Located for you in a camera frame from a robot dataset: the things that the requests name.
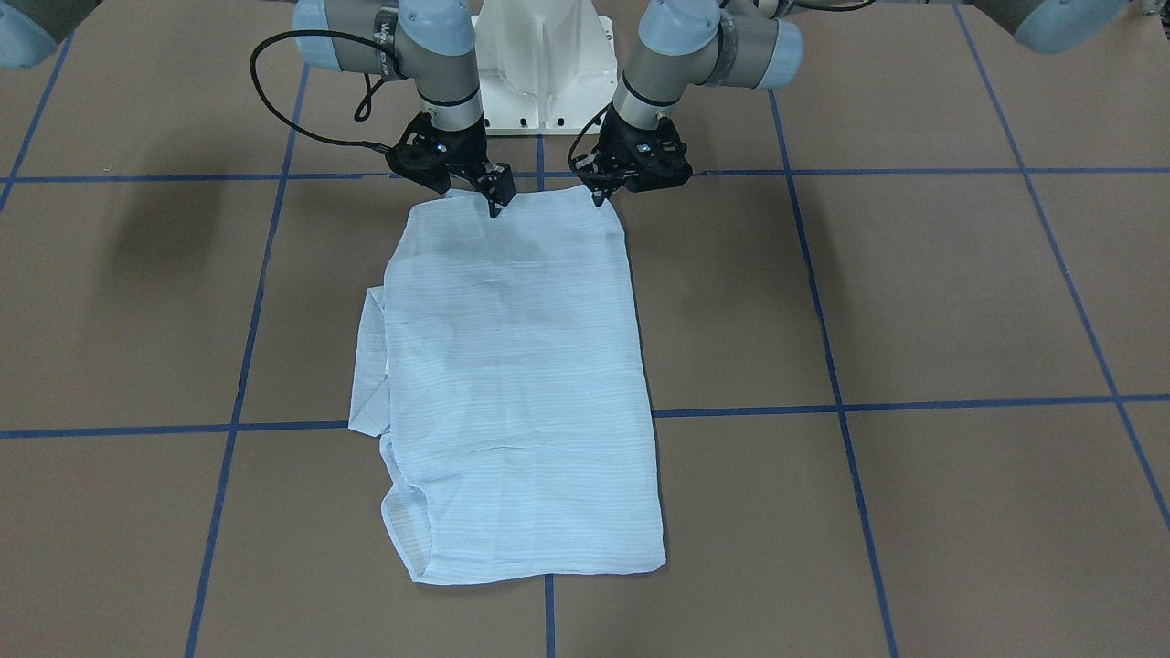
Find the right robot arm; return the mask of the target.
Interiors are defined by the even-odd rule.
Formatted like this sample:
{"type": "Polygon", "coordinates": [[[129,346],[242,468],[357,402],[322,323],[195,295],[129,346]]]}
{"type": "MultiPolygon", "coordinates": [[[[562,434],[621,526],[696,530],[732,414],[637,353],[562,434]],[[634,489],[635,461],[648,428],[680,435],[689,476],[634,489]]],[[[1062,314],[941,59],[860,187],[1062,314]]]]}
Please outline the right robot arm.
{"type": "Polygon", "coordinates": [[[271,104],[259,73],[261,54],[292,41],[305,64],[363,75],[367,87],[355,118],[369,116],[376,92],[395,80],[413,80],[420,111],[394,144],[337,139],[338,148],[383,155],[388,171],[439,196],[460,178],[486,200],[497,218],[514,199],[511,167],[493,162],[486,137],[476,33],[463,1],[297,1],[292,29],[266,37],[248,59],[248,74],[263,107],[289,129],[315,142],[314,133],[271,104]]]}

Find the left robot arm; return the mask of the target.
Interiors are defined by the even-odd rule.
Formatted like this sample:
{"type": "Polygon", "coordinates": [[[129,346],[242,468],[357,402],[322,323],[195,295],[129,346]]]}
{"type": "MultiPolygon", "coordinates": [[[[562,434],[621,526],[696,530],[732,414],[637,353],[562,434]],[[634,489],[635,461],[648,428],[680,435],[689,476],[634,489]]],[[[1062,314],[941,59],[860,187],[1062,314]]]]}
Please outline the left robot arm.
{"type": "Polygon", "coordinates": [[[694,173],[673,115],[690,87],[779,89],[801,69],[793,12],[851,13],[865,1],[652,1],[610,104],[590,118],[589,153],[567,167],[601,207],[620,190],[684,185],[694,173]]]}

